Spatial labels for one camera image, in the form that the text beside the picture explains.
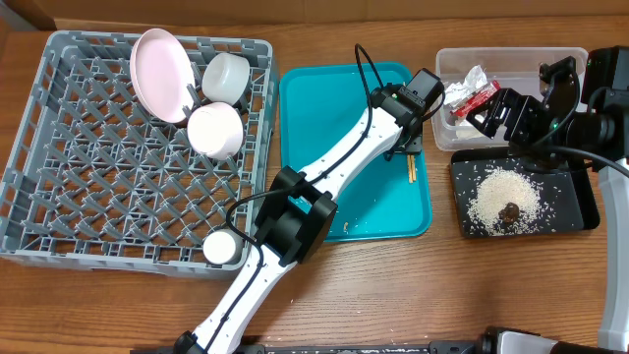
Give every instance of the white bowl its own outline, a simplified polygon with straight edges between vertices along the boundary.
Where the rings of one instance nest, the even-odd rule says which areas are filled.
[[[187,131],[196,152],[219,160],[238,153],[245,136],[240,115],[223,102],[210,103],[194,111]]]
[[[238,55],[220,53],[207,64],[201,89],[212,102],[234,105],[249,83],[249,61]]]

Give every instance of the dish rack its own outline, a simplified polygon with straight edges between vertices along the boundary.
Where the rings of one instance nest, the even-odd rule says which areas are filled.
[[[235,276],[245,261],[209,264],[203,238],[227,208],[263,191],[278,72],[263,40],[177,36],[191,60],[189,117],[209,103],[200,83],[218,53],[247,58],[245,142],[225,161],[195,153],[186,129],[139,104],[129,59],[139,34],[57,31],[45,46],[0,184],[0,257],[29,266]],[[248,234],[260,204],[233,222]]]

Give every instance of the black tray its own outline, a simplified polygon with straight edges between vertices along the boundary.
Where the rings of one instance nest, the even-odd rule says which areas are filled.
[[[591,230],[599,226],[599,210],[592,192],[588,172],[585,169],[575,172],[541,174],[526,171],[523,167],[524,164],[523,157],[513,158],[509,156],[508,147],[468,149],[457,151],[452,155],[450,178],[463,236],[470,238],[489,237],[489,234],[483,229],[478,227],[475,227],[474,230],[471,229],[473,224],[468,215],[468,204],[477,196],[477,183],[483,182],[487,177],[486,168],[495,167],[516,171],[529,176],[534,182],[543,183],[543,189],[540,191],[541,202],[549,203],[553,211],[549,214],[548,212],[545,213],[535,223],[539,231],[527,235]],[[474,181],[479,176],[481,176],[481,180]],[[502,225],[505,234],[510,236],[508,227],[507,224]]]

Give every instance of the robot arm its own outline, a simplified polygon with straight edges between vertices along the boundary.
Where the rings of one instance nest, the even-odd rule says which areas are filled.
[[[566,163],[568,166],[573,162],[583,165],[583,157],[566,154],[567,148],[572,148],[573,153],[577,149],[617,161],[620,165],[618,169],[626,172],[629,169],[628,58],[629,48],[626,47],[599,49],[590,53],[581,101],[588,102],[596,113],[570,110],[574,103],[574,90],[579,83],[574,70],[575,60],[568,57],[550,66],[541,66],[540,78],[548,84],[543,92],[543,102],[504,88],[470,112],[466,119],[490,138],[496,134],[498,126],[505,125],[504,139],[509,141],[509,145],[549,173]],[[486,111],[486,118],[476,119],[476,115],[483,111]],[[607,295],[599,330],[599,346],[627,351],[629,178],[601,161],[593,160],[593,168],[600,173],[599,184],[607,215]],[[530,339],[524,336],[509,338]],[[519,353],[512,346],[508,348],[503,353]]]
[[[368,109],[343,139],[311,165],[299,173],[289,166],[282,168],[269,192],[293,191],[290,197],[307,201],[310,210],[302,210],[284,193],[264,198],[255,221],[255,238],[261,243],[264,265],[253,278],[259,254],[250,252],[243,269],[214,312],[194,332],[187,331],[180,336],[174,353],[202,354],[208,343],[211,343],[207,350],[209,354],[234,352],[245,327],[277,281],[297,263],[309,259],[321,245],[336,213],[335,201],[339,195],[372,160],[396,148],[402,136],[409,141],[420,134],[427,108],[442,92],[443,84],[439,78],[426,69],[422,69],[407,87],[389,84],[377,88],[371,95],[374,109],[369,134],[325,178],[309,183],[337,164],[341,156],[356,145],[368,126]],[[253,282],[243,292],[252,278]],[[219,327],[227,313],[227,320]]]
[[[367,109],[359,122],[352,128],[341,141],[339,141],[330,151],[317,161],[302,170],[306,174],[306,180],[312,180],[318,176],[321,171],[327,169],[332,163],[337,161],[349,148],[358,140],[363,133],[368,122]],[[372,114],[372,128],[369,137],[362,144],[334,169],[328,178],[322,179],[314,184],[314,187],[320,191],[327,191],[331,196],[331,201],[336,201],[341,192],[350,182],[367,166],[374,158],[381,155],[395,145],[402,132],[402,127],[395,123],[395,118],[384,111],[377,108]],[[232,311],[229,321],[225,323],[220,334],[212,343],[208,354],[233,353],[240,345],[241,337],[245,332],[245,327],[254,316],[259,306],[262,304],[268,293],[279,279],[290,269],[297,265],[297,262],[291,262],[287,265],[280,264],[279,256],[267,246],[262,247],[264,257],[264,267],[254,280],[254,283],[245,293],[243,298],[238,302]],[[204,348],[216,331],[220,319],[227,311],[229,306],[234,302],[238,294],[243,290],[245,284],[251,279],[256,269],[259,255],[257,252],[250,252],[243,265],[243,269],[232,283],[229,290],[220,301],[212,314],[205,319],[192,333],[197,338],[198,350]]]
[[[626,159],[618,163],[629,169]],[[629,351],[629,179],[606,167],[599,187],[607,215],[607,295],[599,346]]]

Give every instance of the plastic container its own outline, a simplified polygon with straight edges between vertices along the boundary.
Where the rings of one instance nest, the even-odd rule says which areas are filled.
[[[278,75],[263,40],[178,36],[201,74],[220,52],[251,64],[245,143],[224,161],[194,152],[186,129],[138,103],[129,59],[139,34],[58,31],[46,46],[0,184],[0,257],[30,266],[233,277],[241,257],[211,265],[202,240],[235,200],[264,189]],[[234,222],[255,232],[259,203]]]
[[[436,54],[435,73],[448,87],[462,82],[470,69],[481,65],[489,81],[497,80],[502,88],[516,89],[521,94],[542,100],[540,64],[552,64],[567,56],[577,60],[577,74],[585,76],[588,52],[583,48],[445,48]],[[578,111],[585,111],[580,103]],[[455,151],[466,148],[504,147],[506,128],[498,129],[494,139],[485,137],[472,126],[455,126],[447,109],[441,108],[432,118],[434,140],[439,149]]]
[[[363,65],[370,89],[378,85],[372,68]],[[385,83],[410,82],[413,75],[399,63],[376,63]],[[367,108],[356,64],[291,70],[280,84],[282,165],[296,171],[334,147],[356,125]],[[326,241],[415,237],[432,222],[429,180],[424,154],[416,156],[417,181],[410,184],[406,155],[390,161],[376,157],[337,200],[338,210]]]

